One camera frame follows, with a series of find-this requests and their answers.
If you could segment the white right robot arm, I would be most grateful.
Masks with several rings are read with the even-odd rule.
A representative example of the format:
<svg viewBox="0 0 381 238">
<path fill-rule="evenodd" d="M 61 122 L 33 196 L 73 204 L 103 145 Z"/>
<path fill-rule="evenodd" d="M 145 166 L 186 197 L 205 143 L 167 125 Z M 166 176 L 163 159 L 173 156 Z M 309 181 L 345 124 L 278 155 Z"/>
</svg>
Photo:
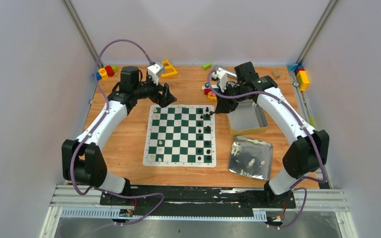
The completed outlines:
<svg viewBox="0 0 381 238">
<path fill-rule="evenodd" d="M 329 135 L 322 129 L 317 130 L 304 120 L 285 99 L 275 80 L 259 76 L 252 62 L 245 62 L 234 68 L 236 79 L 229 81 L 225 70 L 214 69 L 208 73 L 207 84 L 216 80 L 219 89 L 216 114 L 233 112 L 240 102 L 252 100 L 263 108 L 278 125 L 290 145 L 285 153 L 281 171 L 265 185 L 264 202 L 276 207 L 283 201 L 283 194 L 293 190 L 302 180 L 313 180 L 309 173 L 320 170 L 322 179 L 327 182 L 325 164 L 327 162 Z"/>
</svg>

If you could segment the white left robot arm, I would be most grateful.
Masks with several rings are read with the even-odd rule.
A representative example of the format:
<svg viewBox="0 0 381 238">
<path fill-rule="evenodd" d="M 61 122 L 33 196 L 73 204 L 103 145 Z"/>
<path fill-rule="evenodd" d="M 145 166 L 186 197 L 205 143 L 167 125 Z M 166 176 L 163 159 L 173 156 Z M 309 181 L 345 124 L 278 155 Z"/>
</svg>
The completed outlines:
<svg viewBox="0 0 381 238">
<path fill-rule="evenodd" d="M 72 183 L 113 192 L 120 205 L 132 199 L 130 182 L 108 171 L 102 150 L 115 128 L 131 112 L 140 99 L 149 98 L 164 108 L 177 99 L 169 85 L 161 85 L 159 78 L 165 71 L 160 63 L 147 67 L 146 80 L 136 66 L 124 66 L 120 80 L 108 95 L 108 102 L 91 125 L 76 139 L 67 139 L 62 144 L 63 178 Z"/>
</svg>

